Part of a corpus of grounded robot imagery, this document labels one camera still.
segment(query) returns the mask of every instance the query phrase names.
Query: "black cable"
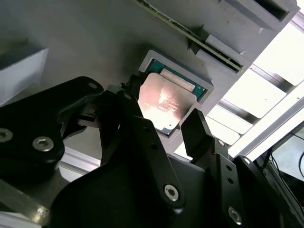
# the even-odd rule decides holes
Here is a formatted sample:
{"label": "black cable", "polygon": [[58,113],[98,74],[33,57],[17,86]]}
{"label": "black cable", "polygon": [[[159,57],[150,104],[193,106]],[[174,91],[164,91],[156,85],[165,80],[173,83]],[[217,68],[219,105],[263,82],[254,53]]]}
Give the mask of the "black cable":
{"label": "black cable", "polygon": [[299,163],[298,163],[298,167],[299,167],[300,174],[301,174],[302,177],[304,178],[304,175],[303,175],[303,172],[302,172],[302,169],[301,169],[301,163],[302,163],[303,157],[304,157],[304,151],[303,151],[303,153],[301,154],[300,159],[299,159]]}
{"label": "black cable", "polygon": [[299,139],[304,140],[304,138],[300,137],[299,135],[296,135],[296,134],[293,134],[293,133],[290,133],[290,134],[293,135],[293,136],[295,136],[295,137],[297,137],[297,138],[299,138]]}
{"label": "black cable", "polygon": [[289,191],[289,193],[291,194],[291,196],[294,198],[294,200],[296,201],[296,203],[297,203],[298,206],[300,207],[302,214],[304,215],[304,210],[303,210],[303,208],[302,208],[300,202],[299,202],[298,199],[295,197],[295,195],[293,194],[293,192],[290,190],[290,188],[289,188],[288,185],[286,184],[285,180],[283,179],[283,177],[282,177],[282,175],[281,175],[281,173],[280,173],[279,166],[277,165],[276,160],[275,160],[274,157],[272,156],[272,153],[271,153],[271,159],[272,159],[273,162],[275,163],[275,166],[276,166],[276,169],[277,169],[277,171],[278,171],[278,173],[279,173],[279,177],[280,177],[281,181],[283,182],[284,186],[287,188],[287,190]]}

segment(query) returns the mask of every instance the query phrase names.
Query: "black metal bracket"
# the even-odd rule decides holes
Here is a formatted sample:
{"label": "black metal bracket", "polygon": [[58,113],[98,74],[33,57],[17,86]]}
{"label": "black metal bracket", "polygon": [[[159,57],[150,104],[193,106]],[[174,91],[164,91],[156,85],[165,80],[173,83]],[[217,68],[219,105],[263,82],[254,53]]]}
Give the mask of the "black metal bracket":
{"label": "black metal bracket", "polygon": [[[0,134],[0,178],[45,207],[55,198],[50,228],[267,227],[282,224],[282,214],[293,221],[253,162],[229,159],[201,111],[194,109],[181,126],[192,164],[168,156],[137,103],[140,85],[131,76],[126,90],[104,92],[80,77],[2,107],[0,129],[8,131]],[[101,167],[59,187],[67,184],[57,170],[63,140],[87,126],[100,130]],[[37,147],[39,137],[51,141]],[[258,211],[263,200],[269,206]]]}
{"label": "black metal bracket", "polygon": [[70,119],[103,91],[96,81],[79,77],[2,107],[0,128],[8,129],[12,138],[0,143],[0,177],[50,177],[64,154],[62,137],[75,131],[69,128]]}
{"label": "black metal bracket", "polygon": [[[181,126],[186,152],[193,157],[191,163],[202,167],[210,176],[216,195],[211,199],[214,209],[222,214],[222,225],[245,227],[243,200],[235,164],[228,158],[227,146],[212,137],[204,115],[194,109]],[[214,213],[210,216],[217,219]]]}

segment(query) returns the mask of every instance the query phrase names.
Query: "metal plate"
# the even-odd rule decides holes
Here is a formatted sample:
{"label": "metal plate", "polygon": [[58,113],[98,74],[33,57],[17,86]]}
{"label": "metal plate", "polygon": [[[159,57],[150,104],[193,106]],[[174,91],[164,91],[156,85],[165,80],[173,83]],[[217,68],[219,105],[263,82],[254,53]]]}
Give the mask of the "metal plate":
{"label": "metal plate", "polygon": [[196,96],[161,75],[151,73],[140,89],[138,103],[144,118],[150,119],[155,128],[172,131],[196,103]]}

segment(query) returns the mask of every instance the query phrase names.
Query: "white plastic block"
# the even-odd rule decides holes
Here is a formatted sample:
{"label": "white plastic block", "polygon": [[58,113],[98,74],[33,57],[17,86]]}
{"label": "white plastic block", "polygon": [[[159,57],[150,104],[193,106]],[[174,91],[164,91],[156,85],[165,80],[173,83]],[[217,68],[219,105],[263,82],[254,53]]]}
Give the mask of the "white plastic block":
{"label": "white plastic block", "polygon": [[0,56],[0,105],[41,79],[48,49],[26,45]]}

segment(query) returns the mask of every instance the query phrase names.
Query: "silver bolt head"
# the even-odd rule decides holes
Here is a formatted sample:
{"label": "silver bolt head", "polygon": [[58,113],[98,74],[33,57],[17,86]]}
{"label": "silver bolt head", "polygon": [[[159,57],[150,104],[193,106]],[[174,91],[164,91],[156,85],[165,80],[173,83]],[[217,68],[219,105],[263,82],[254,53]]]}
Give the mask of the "silver bolt head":
{"label": "silver bolt head", "polygon": [[13,138],[13,132],[6,128],[0,128],[0,143],[5,143]]}
{"label": "silver bolt head", "polygon": [[51,138],[46,137],[46,136],[41,136],[33,141],[33,147],[41,152],[48,152],[53,149],[54,147],[54,142]]}
{"label": "silver bolt head", "polygon": [[242,225],[242,218],[240,214],[232,207],[228,208],[228,214],[230,218],[237,224],[237,225]]}
{"label": "silver bolt head", "polygon": [[177,189],[173,186],[173,185],[170,185],[170,184],[167,184],[165,186],[165,194],[166,196],[171,200],[171,201],[177,201],[179,199],[179,192],[177,191]]}

